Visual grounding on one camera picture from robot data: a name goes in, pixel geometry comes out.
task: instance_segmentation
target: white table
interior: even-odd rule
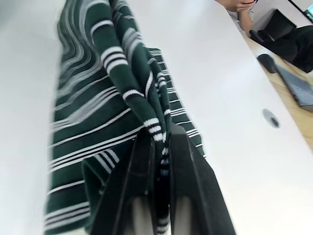
[[[1,234],[42,233],[62,3],[28,0],[0,28]],[[202,133],[237,234],[312,234],[313,157],[226,11],[212,0],[129,3]],[[265,121],[264,108],[280,129]]]

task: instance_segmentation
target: green striped fabric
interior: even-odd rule
[[[109,175],[141,128],[156,142],[160,179],[168,176],[171,122],[204,155],[161,51],[145,47],[125,1],[67,0],[58,35],[63,55],[51,125],[47,235],[88,228]],[[163,222],[166,217],[159,214]]]

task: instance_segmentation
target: white stripe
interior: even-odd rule
[[[95,31],[97,28],[99,28],[99,27],[101,27],[101,26],[104,26],[104,25],[113,26],[113,23],[112,23],[112,21],[109,21],[109,20],[100,21],[100,22],[96,23],[96,24],[91,28],[91,30],[90,30],[91,36],[93,35],[94,31]]]
[[[170,109],[167,109],[167,110],[164,111],[164,116],[165,116],[165,115],[168,115],[168,114],[170,114],[170,113],[171,113],[171,110],[170,110]]]
[[[177,113],[177,114],[171,114],[171,116],[172,116],[172,117],[175,117],[175,116],[179,116],[179,115],[182,115],[182,114],[186,114],[186,112]]]
[[[127,20],[134,20],[133,16],[124,16],[124,18],[127,19]]]
[[[108,78],[108,77],[109,77],[109,76],[106,75],[106,76],[104,76],[103,78],[100,78],[100,79],[98,79],[98,80],[96,80],[96,81],[93,81],[93,82],[89,83],[88,85],[84,86],[82,89],[80,89],[79,91],[77,91],[77,92],[75,92],[73,95],[71,95],[71,96],[69,97],[69,99],[68,99],[65,103],[56,106],[56,107],[54,108],[54,110],[55,110],[55,111],[58,111],[58,110],[63,109],[64,107],[70,105],[79,95],[81,95],[81,94],[82,94],[84,91],[86,91],[89,87],[93,86],[94,84],[96,84],[96,83],[98,83],[98,82],[100,82],[100,81],[102,81],[102,80],[104,80],[104,79],[106,79],[106,78]]]
[[[154,139],[155,141],[161,141],[161,140],[163,139],[163,134],[160,133],[160,134],[154,135],[154,136],[153,136],[153,139]]]
[[[180,108],[180,109],[175,109],[175,110],[171,110],[171,114],[177,113],[177,112],[181,112],[185,110],[184,108]]]
[[[162,77],[163,76],[163,73],[162,72],[159,72],[157,75],[156,75],[156,78],[159,78],[159,77]]]
[[[84,208],[84,209],[80,209],[80,210],[77,210],[77,211],[74,211],[74,212],[70,212],[70,213],[67,213],[67,214],[62,214],[58,217],[54,217],[54,218],[51,218],[49,220],[47,220],[45,222],[45,225],[47,226],[47,224],[51,224],[53,222],[56,222],[56,221],[59,221],[59,220],[62,220],[62,219],[66,219],[66,218],[69,218],[69,217],[73,217],[75,215],[78,215],[78,214],[82,214],[82,213],[85,213],[85,212],[89,212],[90,209],[89,208]]]
[[[101,166],[109,173],[111,174],[111,169],[109,166],[106,164],[106,162],[99,156],[99,154],[94,155],[96,160],[101,164]]]
[[[111,93],[108,93],[106,95],[109,95],[108,97],[104,96],[101,100],[97,101],[96,104],[98,104],[97,106],[95,106],[93,109],[91,109],[89,112],[87,112],[87,110],[84,110],[87,113],[74,116],[72,118],[68,118],[66,123],[61,123],[61,125],[56,125],[54,127],[54,132],[60,131],[64,128],[70,127],[70,126],[74,126],[77,125],[79,123],[81,123],[82,121],[84,121],[85,119],[87,119],[88,117],[90,117],[95,111],[97,111],[98,109],[100,109],[103,105],[105,105],[111,98],[113,98],[116,95],[119,95],[119,92],[115,92],[115,91],[111,91]]]
[[[186,131],[186,133],[191,133],[191,132],[194,132],[194,131],[197,131],[198,129],[192,129],[192,130],[189,130],[189,131]]]
[[[167,154],[168,154],[168,148],[163,148],[162,155],[167,155]]]
[[[155,58],[150,58],[149,60],[148,60],[148,64],[150,65],[150,64],[152,64],[152,62],[153,61],[157,61]]]
[[[194,134],[199,134],[199,131],[194,131],[188,134],[189,137],[193,136]]]
[[[116,155],[116,153],[114,153],[114,151],[113,151],[112,149],[108,149],[108,150],[106,150],[106,151],[113,157],[113,159],[114,159],[114,161],[115,161],[116,163],[119,162],[118,156]]]
[[[157,131],[160,131],[161,130],[161,127],[160,126],[155,126],[155,127],[152,127],[149,129],[149,132],[151,134],[153,134],[154,132],[157,132]]]
[[[133,28],[128,28],[126,30],[126,32],[123,35],[123,39],[122,39],[122,47],[126,50],[126,43],[128,42],[129,38],[136,33],[136,30],[134,30]]]
[[[162,164],[162,165],[168,165],[168,164],[169,164],[169,160],[168,160],[168,159],[163,159],[163,160],[161,161],[161,164]]]
[[[128,53],[130,45],[132,42],[138,37],[136,30],[132,30],[132,33],[126,38],[126,42],[124,44],[125,50]]]
[[[65,189],[65,188],[69,188],[69,187],[72,187],[72,186],[75,186],[75,185],[80,185],[80,184],[83,184],[85,182],[85,180],[80,180],[80,181],[77,181],[77,182],[74,182],[74,183],[70,183],[70,184],[67,184],[67,185],[62,185],[62,186],[59,186],[57,188],[54,188],[52,190],[50,190],[48,192],[48,195],[49,194],[52,194],[56,191],[59,191],[59,190],[62,190],[62,189]]]
[[[79,203],[79,204],[76,204],[76,205],[73,205],[73,206],[70,206],[70,207],[65,207],[65,208],[59,209],[57,211],[54,211],[54,212],[51,212],[51,213],[47,214],[45,216],[45,220],[47,220],[50,217],[53,217],[53,216],[56,216],[56,215],[59,215],[59,214],[64,214],[66,212],[71,212],[73,210],[76,210],[76,209],[81,208],[81,207],[86,207],[86,206],[89,206],[89,202],[82,202],[82,203]]]
[[[113,59],[116,59],[116,58],[123,58],[123,59],[126,59],[125,55],[123,53],[117,53],[117,54],[113,54],[113,55],[110,55],[106,60],[104,60],[104,67],[106,68],[108,63],[113,60]]]
[[[150,51],[152,55],[162,55],[160,51]]]
[[[165,234],[165,232],[168,230],[168,228],[169,228],[169,226],[170,226],[170,224],[168,223],[167,225],[165,225],[165,226],[157,226],[157,233],[159,233],[159,234]]]
[[[183,121],[183,122],[178,122],[175,123],[176,125],[182,125],[182,124],[186,124],[186,123],[191,123],[192,121]]]
[[[68,142],[68,141],[72,141],[72,140],[74,140],[74,139],[80,138],[80,137],[85,136],[85,135],[89,135],[89,134],[91,134],[91,133],[93,133],[93,132],[95,132],[95,131],[101,130],[101,129],[103,129],[103,128],[109,126],[109,125],[111,125],[113,122],[115,122],[116,120],[118,120],[119,118],[121,118],[122,116],[124,116],[124,115],[125,115],[126,113],[128,113],[130,110],[131,110],[131,109],[128,108],[128,109],[124,110],[123,112],[121,112],[119,115],[117,115],[117,116],[115,116],[114,118],[112,118],[111,120],[109,120],[109,121],[107,121],[106,123],[102,124],[101,126],[98,126],[98,127],[94,128],[94,129],[92,129],[92,130],[90,130],[90,131],[81,133],[81,134],[79,134],[79,135],[77,135],[77,136],[73,136],[73,137],[67,138],[67,139],[65,139],[65,140],[59,141],[59,142],[53,144],[52,147],[58,146],[58,145],[60,145],[60,144],[63,144],[63,143],[65,143],[65,142]]]
[[[164,77],[160,77],[157,82],[160,83],[161,81],[165,81],[165,78]]]
[[[76,216],[76,217],[73,217],[73,218],[70,218],[70,219],[66,219],[66,220],[63,220],[63,221],[60,221],[57,223],[53,223],[51,225],[46,226],[45,230],[55,229],[55,228],[58,228],[58,227],[61,227],[61,226],[67,225],[67,224],[71,224],[71,223],[77,222],[79,220],[82,220],[84,218],[87,218],[89,216],[90,216],[90,212]]]
[[[175,102],[178,102],[178,101],[181,101],[181,100],[180,99],[175,99],[175,100],[170,101],[170,103],[175,103]]]
[[[163,143],[166,141],[166,131],[163,133]]]
[[[111,158],[105,152],[101,152],[99,154],[103,155],[103,157],[109,162],[109,164],[111,165],[113,169],[115,168],[115,165],[112,162]]]
[[[136,135],[133,135],[133,136],[130,136],[130,137],[128,137],[128,138],[125,138],[125,139],[123,139],[122,141],[118,141],[118,142],[115,142],[115,143],[110,143],[110,144],[105,145],[105,146],[103,146],[103,147],[101,147],[101,148],[98,148],[97,150],[100,150],[100,151],[101,151],[101,150],[104,150],[105,148],[109,148],[109,147],[116,146],[116,145],[118,145],[118,144],[120,144],[120,143],[129,141],[129,140],[132,140],[132,139],[136,138],[136,136],[137,136],[137,134],[136,134]],[[62,169],[62,168],[64,168],[64,167],[67,167],[67,166],[69,166],[69,165],[73,165],[73,164],[79,163],[79,162],[81,162],[82,160],[84,160],[84,159],[86,159],[86,158],[92,157],[93,155],[94,155],[94,153],[93,153],[93,154],[90,154],[90,155],[87,155],[87,156],[84,156],[84,157],[82,157],[82,158],[76,159],[76,160],[74,160],[74,161],[70,161],[70,162],[68,162],[68,163],[64,163],[64,164],[62,164],[62,165],[59,165],[59,166],[57,166],[57,167],[55,167],[55,168],[49,170],[49,173],[52,173],[52,172],[54,172],[54,171],[56,171],[56,170]]]
[[[86,148],[79,149],[79,150],[77,150],[77,151],[75,151],[75,152],[71,152],[71,153],[69,153],[69,154],[66,154],[65,156],[62,156],[62,157],[59,157],[59,158],[57,158],[57,159],[54,159],[54,160],[50,161],[50,164],[52,165],[52,164],[54,164],[54,163],[56,163],[56,162],[59,162],[59,161],[61,161],[61,160],[64,160],[64,159],[66,159],[66,158],[69,158],[69,157],[71,157],[71,156],[80,154],[81,152],[84,152],[84,153],[85,153],[85,151],[88,151],[88,150],[91,150],[91,149],[94,149],[94,148],[101,147],[102,145],[105,145],[105,144],[107,144],[107,143],[109,143],[109,142],[112,142],[112,141],[116,141],[116,140],[118,140],[118,139],[122,139],[122,138],[125,137],[125,136],[131,135],[131,134],[135,133],[136,131],[139,131],[142,127],[143,127],[143,126],[140,126],[140,127],[138,127],[137,129],[134,129],[134,130],[132,130],[132,131],[130,131],[130,132],[128,132],[128,133],[122,135],[122,136],[118,136],[118,137],[115,137],[115,138],[113,138],[113,139],[106,140],[106,141],[103,141],[103,142],[101,142],[101,143],[97,143],[97,144],[95,144],[95,145],[88,146],[88,147],[86,147]]]
[[[89,147],[87,147],[87,148],[80,149],[80,150],[78,150],[78,151],[76,151],[76,152],[74,152],[74,153],[70,153],[70,154],[67,154],[67,155],[65,155],[65,156],[63,156],[63,157],[57,158],[57,159],[54,160],[54,162],[55,162],[56,160],[59,160],[59,159],[61,159],[61,161],[56,162],[56,163],[54,163],[54,164],[51,164],[50,167],[51,167],[51,168],[54,168],[54,169],[52,169],[51,171],[55,171],[55,170],[57,170],[57,169],[63,168],[62,164],[66,165],[66,166],[71,165],[71,164],[69,164],[69,163],[66,163],[67,161],[71,161],[71,160],[74,160],[74,159],[76,159],[76,158],[82,157],[82,158],[78,159],[79,161],[76,160],[75,163],[77,163],[77,162],[82,161],[84,158],[92,157],[92,156],[93,156],[96,152],[98,152],[98,151],[102,151],[102,150],[104,150],[104,149],[106,149],[106,148],[109,148],[109,147],[118,145],[118,144],[123,143],[123,142],[126,142],[126,141],[128,141],[128,140],[131,140],[131,139],[133,139],[133,138],[135,138],[135,137],[137,136],[137,132],[138,132],[142,127],[143,127],[143,126],[140,126],[140,127],[136,128],[136,129],[134,129],[134,130],[132,130],[132,131],[130,131],[130,132],[124,134],[124,135],[121,135],[121,136],[112,138],[112,139],[110,139],[110,140],[104,141],[104,142],[99,143],[99,144],[96,144],[96,145],[94,145],[94,146],[89,146]]]
[[[128,61],[130,63],[130,65],[132,64],[132,59],[133,59],[133,53],[136,49],[136,47],[141,43],[141,40],[140,39],[135,39],[132,44],[130,45],[129,49],[128,49],[128,53],[127,53],[127,58],[128,58]]]
[[[158,219],[159,224],[165,224],[170,221],[170,215],[168,215],[166,218]]]
[[[118,136],[118,137],[115,137],[115,138],[112,138],[112,139],[109,139],[109,140],[104,141],[104,142],[101,143],[102,146],[101,146],[100,148],[98,148],[97,150],[103,149],[103,147],[110,147],[111,145],[116,145],[116,144],[115,144],[116,141],[118,141],[118,140],[120,140],[120,139],[123,139],[124,137],[127,137],[127,136],[129,136],[129,135],[132,135],[132,134],[136,133],[136,132],[139,131],[141,128],[142,128],[142,126],[136,128],[136,129],[134,129],[134,130],[132,130],[132,131],[130,131],[130,132],[124,134],[124,135],[121,135],[121,136]],[[57,165],[59,165],[59,164],[65,163],[65,162],[67,162],[68,160],[73,160],[73,159],[75,159],[75,158],[81,157],[82,155],[86,155],[86,154],[88,154],[88,153],[94,154],[94,152],[95,152],[95,149],[93,149],[93,150],[91,150],[91,151],[89,151],[89,152],[84,152],[84,153],[79,154],[79,155],[76,155],[76,156],[72,156],[72,157],[70,157],[70,158],[62,159],[61,161],[58,161],[58,162],[52,164],[52,165],[51,165],[51,168],[53,168],[53,167],[55,167],[55,166],[57,166]]]
[[[158,119],[157,119],[157,118],[152,118],[152,119],[146,120],[146,121],[143,123],[143,125],[144,125],[145,127],[148,127],[148,126],[151,126],[151,125],[157,124],[157,123],[159,123]]]
[[[95,95],[92,99],[88,100],[87,103],[85,103],[83,106],[81,106],[78,110],[76,110],[74,113],[69,115],[66,119],[56,121],[53,123],[55,127],[59,126],[60,123],[73,121],[82,114],[85,114],[89,110],[91,110],[94,106],[96,106],[99,102],[101,102],[102,99],[107,97],[108,95],[112,94],[113,92],[117,92],[117,89],[115,87],[107,88],[97,95]]]
[[[200,135],[200,133],[197,132],[197,133],[195,133],[195,134],[193,134],[193,135],[190,135],[189,138],[194,137],[194,136],[199,136],[199,135]]]
[[[118,65],[128,65],[126,60],[120,59],[120,60],[115,60],[112,63],[109,64],[107,67],[107,73],[110,74],[111,70],[114,69]]]
[[[144,97],[144,95],[142,93],[140,93],[139,91],[137,91],[137,90],[129,90],[129,91],[126,91],[123,94],[123,100],[126,100],[126,98],[129,97],[132,94],[138,94],[138,95]]]
[[[106,58],[109,54],[113,53],[113,52],[121,52],[123,53],[123,50],[121,47],[110,47],[108,49],[106,49],[102,54],[101,54],[101,61],[104,60],[104,58]]]
[[[148,92],[152,84],[152,79],[153,79],[153,76],[152,76],[152,72],[150,71],[149,78],[148,78],[147,85],[146,85],[146,97],[148,97]]]

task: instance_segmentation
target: white wall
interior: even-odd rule
[[[313,5],[313,0],[292,0],[302,11]]]
[[[312,23],[288,0],[259,0],[254,6],[254,30],[263,29],[269,22],[275,9],[280,10],[289,20],[298,27]]]
[[[42,235],[63,0],[0,0],[0,234]]]

